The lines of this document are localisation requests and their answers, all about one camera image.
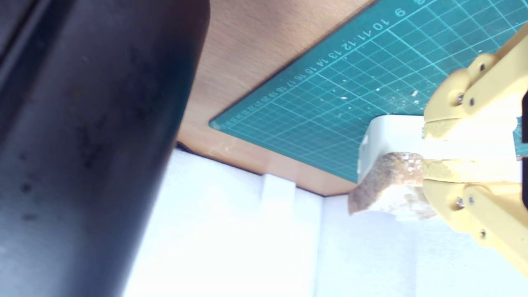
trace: white block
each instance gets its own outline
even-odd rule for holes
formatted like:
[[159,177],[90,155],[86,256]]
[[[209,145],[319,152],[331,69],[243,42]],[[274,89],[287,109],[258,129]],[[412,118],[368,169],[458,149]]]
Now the white block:
[[260,199],[263,212],[291,217],[295,201],[295,183],[272,174],[264,174]]
[[357,181],[361,182],[379,156],[392,152],[422,153],[422,116],[386,115],[373,119],[359,148]]

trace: bolt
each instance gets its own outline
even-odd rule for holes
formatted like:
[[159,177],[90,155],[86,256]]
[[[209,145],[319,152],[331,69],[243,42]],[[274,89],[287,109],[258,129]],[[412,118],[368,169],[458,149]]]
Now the bolt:
[[458,197],[457,205],[458,205],[458,207],[464,208],[464,201],[462,200],[461,197]]

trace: white surface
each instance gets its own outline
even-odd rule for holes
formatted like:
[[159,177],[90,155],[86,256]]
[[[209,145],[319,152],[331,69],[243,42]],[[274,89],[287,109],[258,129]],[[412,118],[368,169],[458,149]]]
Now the white surface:
[[[323,202],[292,190],[290,182],[267,179],[175,152],[124,296],[528,292],[528,280],[497,252],[441,220],[397,222],[380,212],[349,216],[346,196]],[[266,197],[278,211],[263,207]]]
[[360,183],[379,156],[392,152],[421,154],[423,116],[385,115],[373,119],[359,148]]
[[316,296],[521,297],[528,280],[493,249],[441,219],[397,222],[346,213],[346,196],[326,198]]
[[383,212],[349,216],[346,196],[325,198],[316,296],[414,296],[414,232]]
[[431,160],[485,159],[511,157],[515,162],[515,143],[512,136],[492,141],[423,141],[422,156]]
[[262,176],[260,207],[262,211],[275,217],[291,217],[295,200],[295,183],[272,174]]
[[176,151],[124,296],[313,296],[322,199],[275,192],[290,215],[271,220],[262,181]]

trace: green cutting mat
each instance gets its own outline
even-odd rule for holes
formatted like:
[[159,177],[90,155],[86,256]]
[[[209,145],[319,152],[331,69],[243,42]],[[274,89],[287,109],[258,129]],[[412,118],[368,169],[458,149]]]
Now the green cutting mat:
[[423,114],[448,74],[526,21],[524,0],[380,0],[210,126],[356,182],[370,120]]

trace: printed number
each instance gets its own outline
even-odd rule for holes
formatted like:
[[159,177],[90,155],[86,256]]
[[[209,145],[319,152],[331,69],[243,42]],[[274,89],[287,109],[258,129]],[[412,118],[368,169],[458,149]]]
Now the printed number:
[[329,53],[328,56],[332,59],[337,59],[339,56],[341,56],[341,52],[334,51],[333,53]]
[[349,51],[349,50],[352,49],[352,47],[351,47],[349,44],[347,44],[347,43],[344,43],[343,45],[341,45],[341,47],[342,47],[345,51]]
[[316,64],[321,66],[321,67],[324,67],[325,66],[325,63],[328,64],[328,61],[327,60],[323,60],[323,59],[320,59],[319,62],[317,62]]
[[402,17],[402,16],[405,15],[405,10],[399,8],[399,9],[395,10],[394,13],[395,13],[397,16]]
[[310,67],[304,70],[307,74],[314,74],[314,72],[317,71],[317,68]]

